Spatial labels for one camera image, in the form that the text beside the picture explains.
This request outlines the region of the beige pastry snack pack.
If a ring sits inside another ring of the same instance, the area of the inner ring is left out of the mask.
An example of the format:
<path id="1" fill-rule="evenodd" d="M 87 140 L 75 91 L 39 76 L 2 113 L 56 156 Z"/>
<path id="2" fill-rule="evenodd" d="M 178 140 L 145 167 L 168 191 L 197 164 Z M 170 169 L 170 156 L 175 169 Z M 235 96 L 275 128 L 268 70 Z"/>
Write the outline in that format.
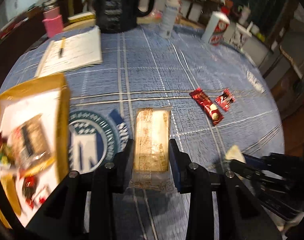
<path id="1" fill-rule="evenodd" d="M 171 114 L 171 107 L 137 110 L 131 177 L 133 187 L 163 191 L 169 182 Z"/>

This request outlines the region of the red golden crown snack bar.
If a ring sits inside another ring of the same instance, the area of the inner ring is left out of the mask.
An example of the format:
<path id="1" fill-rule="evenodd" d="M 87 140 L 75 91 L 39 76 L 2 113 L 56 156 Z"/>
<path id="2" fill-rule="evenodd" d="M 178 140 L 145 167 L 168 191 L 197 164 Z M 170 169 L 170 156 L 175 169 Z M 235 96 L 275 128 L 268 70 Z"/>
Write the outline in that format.
<path id="1" fill-rule="evenodd" d="M 223 120 L 224 117 L 220 113 L 216 104 L 209 99 L 209 97 L 204 93 L 204 91 L 200 87 L 190 92 L 189 95 L 206 113 L 206 115 L 209 117 L 214 126 L 219 124 L 219 122 Z"/>

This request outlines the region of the small red candy packet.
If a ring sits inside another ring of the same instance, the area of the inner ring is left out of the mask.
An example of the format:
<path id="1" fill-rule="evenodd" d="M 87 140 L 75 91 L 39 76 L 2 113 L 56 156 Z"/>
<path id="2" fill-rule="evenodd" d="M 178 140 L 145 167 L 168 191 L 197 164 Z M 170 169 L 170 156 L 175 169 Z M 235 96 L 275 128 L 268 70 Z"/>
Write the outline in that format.
<path id="1" fill-rule="evenodd" d="M 228 111 L 232 103 L 236 101 L 234 95 L 226 88 L 223 93 L 215 99 L 215 103 L 224 111 Z"/>

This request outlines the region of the blue plaid tablecloth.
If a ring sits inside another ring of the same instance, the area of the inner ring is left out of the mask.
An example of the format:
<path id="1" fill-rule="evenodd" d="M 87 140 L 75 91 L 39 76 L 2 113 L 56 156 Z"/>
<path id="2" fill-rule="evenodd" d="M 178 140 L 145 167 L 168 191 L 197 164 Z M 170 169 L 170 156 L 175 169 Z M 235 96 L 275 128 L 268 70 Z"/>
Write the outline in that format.
<path id="1" fill-rule="evenodd" d="M 233 145 L 261 157 L 284 154 L 281 117 L 268 85 L 246 56 L 225 45 L 211 46 L 200 31 L 175 26 L 171 39 L 155 24 L 138 25 L 120 34 L 102 34 L 103 63 L 65 73 L 71 91 L 70 111 L 104 116 L 117 110 L 134 130 L 136 110 L 172 106 L 171 138 L 193 162 L 211 172 Z M 0 94 L 34 77 L 49 41 L 11 66 Z M 236 98 L 224 119 L 213 127 L 189 93 L 200 87 L 214 100 L 228 88 Z M 114 195 L 117 239 L 185 239 L 189 194 L 127 189 Z"/>

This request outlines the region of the clear red printed packet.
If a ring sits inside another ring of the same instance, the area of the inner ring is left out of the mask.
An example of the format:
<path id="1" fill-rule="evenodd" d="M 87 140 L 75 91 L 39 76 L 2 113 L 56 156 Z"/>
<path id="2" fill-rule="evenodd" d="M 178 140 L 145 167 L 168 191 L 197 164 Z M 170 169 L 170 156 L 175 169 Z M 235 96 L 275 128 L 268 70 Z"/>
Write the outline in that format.
<path id="1" fill-rule="evenodd" d="M 45 185 L 42 188 L 38 188 L 36 190 L 35 194 L 33 194 L 32 200 L 35 205 L 40 206 L 44 204 L 44 202 L 46 201 L 46 199 L 49 197 L 50 194 L 51 194 L 51 189 L 49 188 L 48 185 Z"/>

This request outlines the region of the red black candy packet lower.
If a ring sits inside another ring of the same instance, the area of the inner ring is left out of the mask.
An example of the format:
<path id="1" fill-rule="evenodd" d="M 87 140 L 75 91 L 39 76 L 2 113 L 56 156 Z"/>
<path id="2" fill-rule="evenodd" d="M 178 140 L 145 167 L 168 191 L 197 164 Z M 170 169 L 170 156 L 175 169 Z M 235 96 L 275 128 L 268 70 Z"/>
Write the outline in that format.
<path id="1" fill-rule="evenodd" d="M 38 185 L 38 177 L 37 176 L 29 176 L 25 177 L 23 180 L 22 185 L 22 194 L 25 197 L 26 204 L 31 208 L 34 209 L 35 204 L 42 204 L 44 199 L 41 197 L 33 197 L 36 193 L 36 188 Z"/>

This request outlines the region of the brown cracker pack with barcode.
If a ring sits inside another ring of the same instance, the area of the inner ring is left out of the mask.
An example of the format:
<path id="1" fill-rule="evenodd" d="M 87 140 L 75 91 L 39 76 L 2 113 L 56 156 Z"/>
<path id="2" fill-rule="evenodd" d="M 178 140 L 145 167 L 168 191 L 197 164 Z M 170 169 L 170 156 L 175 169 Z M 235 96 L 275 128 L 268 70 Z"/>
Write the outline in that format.
<path id="1" fill-rule="evenodd" d="M 35 115 L 11 131 L 15 163 L 22 170 L 39 165 L 52 156 L 41 117 L 41 114 Z"/>

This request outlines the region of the yellow-rimmed cardboard tray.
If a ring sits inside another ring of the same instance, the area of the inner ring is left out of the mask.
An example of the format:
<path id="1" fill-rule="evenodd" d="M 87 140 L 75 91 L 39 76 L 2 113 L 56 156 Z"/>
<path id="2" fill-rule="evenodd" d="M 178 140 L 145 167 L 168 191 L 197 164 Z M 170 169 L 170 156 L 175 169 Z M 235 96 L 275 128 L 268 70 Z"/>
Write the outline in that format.
<path id="1" fill-rule="evenodd" d="M 0 94 L 0 221 L 27 226 L 68 173 L 70 90 L 63 74 Z"/>

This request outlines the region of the white open notebook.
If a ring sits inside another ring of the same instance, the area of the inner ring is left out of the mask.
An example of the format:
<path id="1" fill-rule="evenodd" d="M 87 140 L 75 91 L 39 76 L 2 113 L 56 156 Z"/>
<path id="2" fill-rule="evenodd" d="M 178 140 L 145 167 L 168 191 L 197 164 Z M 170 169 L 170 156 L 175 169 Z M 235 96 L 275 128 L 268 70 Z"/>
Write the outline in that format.
<path id="1" fill-rule="evenodd" d="M 103 62 L 98 26 L 66 38 L 62 58 L 58 56 L 60 44 L 61 40 L 49 43 L 38 65 L 35 77 L 67 72 Z"/>

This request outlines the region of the black yellow pen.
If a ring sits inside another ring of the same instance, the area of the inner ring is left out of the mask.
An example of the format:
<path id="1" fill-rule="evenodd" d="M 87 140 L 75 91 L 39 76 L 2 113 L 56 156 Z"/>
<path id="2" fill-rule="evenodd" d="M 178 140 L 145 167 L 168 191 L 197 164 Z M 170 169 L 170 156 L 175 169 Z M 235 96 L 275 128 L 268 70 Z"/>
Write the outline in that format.
<path id="1" fill-rule="evenodd" d="M 62 58 L 62 56 L 63 56 L 64 49 L 65 49 L 65 40 L 66 40 L 66 37 L 63 36 L 61 39 L 61 44 L 60 44 L 59 53 L 58 53 L 59 58 Z"/>

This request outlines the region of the white red carton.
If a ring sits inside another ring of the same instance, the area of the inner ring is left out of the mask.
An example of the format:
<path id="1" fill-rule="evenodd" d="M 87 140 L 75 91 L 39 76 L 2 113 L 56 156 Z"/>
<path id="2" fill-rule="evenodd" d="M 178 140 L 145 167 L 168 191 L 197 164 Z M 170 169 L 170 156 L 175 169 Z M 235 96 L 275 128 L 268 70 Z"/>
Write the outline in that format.
<path id="1" fill-rule="evenodd" d="M 223 35 L 230 25 L 228 17 L 219 11 L 214 11 L 206 26 L 201 40 L 204 43 L 218 45 L 223 40 Z"/>

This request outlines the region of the white spray bottle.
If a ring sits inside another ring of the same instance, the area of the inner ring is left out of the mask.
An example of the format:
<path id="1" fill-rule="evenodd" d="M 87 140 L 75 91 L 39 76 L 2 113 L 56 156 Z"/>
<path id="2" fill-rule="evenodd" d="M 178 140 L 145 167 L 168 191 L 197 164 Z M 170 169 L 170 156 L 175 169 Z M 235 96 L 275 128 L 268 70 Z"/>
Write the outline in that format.
<path id="1" fill-rule="evenodd" d="M 180 0 L 167 0 L 165 2 L 159 35 L 162 38 L 170 38 L 180 9 Z"/>

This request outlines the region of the yellow measuring tape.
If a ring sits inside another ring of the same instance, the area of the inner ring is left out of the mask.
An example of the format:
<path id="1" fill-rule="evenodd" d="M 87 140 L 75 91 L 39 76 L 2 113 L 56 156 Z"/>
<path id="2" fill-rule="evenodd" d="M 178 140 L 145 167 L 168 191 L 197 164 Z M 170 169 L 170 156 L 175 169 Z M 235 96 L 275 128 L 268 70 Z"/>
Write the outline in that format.
<path id="1" fill-rule="evenodd" d="M 96 18 L 95 13 L 93 13 L 91 11 L 87 11 L 87 12 L 82 12 L 82 13 L 68 17 L 68 22 L 70 24 L 72 24 L 72 23 L 76 23 L 76 22 L 80 22 L 80 21 L 84 21 L 84 20 L 95 19 L 95 18 Z"/>

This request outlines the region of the black electric kettle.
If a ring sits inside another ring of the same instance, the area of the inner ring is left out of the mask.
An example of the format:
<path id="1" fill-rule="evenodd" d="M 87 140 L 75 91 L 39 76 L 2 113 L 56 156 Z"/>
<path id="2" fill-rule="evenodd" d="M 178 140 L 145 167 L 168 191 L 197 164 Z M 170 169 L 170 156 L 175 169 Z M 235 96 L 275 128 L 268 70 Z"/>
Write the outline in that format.
<path id="1" fill-rule="evenodd" d="M 95 0 L 96 25 L 104 34 L 115 34 L 136 28 L 137 18 L 148 16 L 155 0 L 149 0 L 147 11 L 139 9 L 140 0 Z"/>

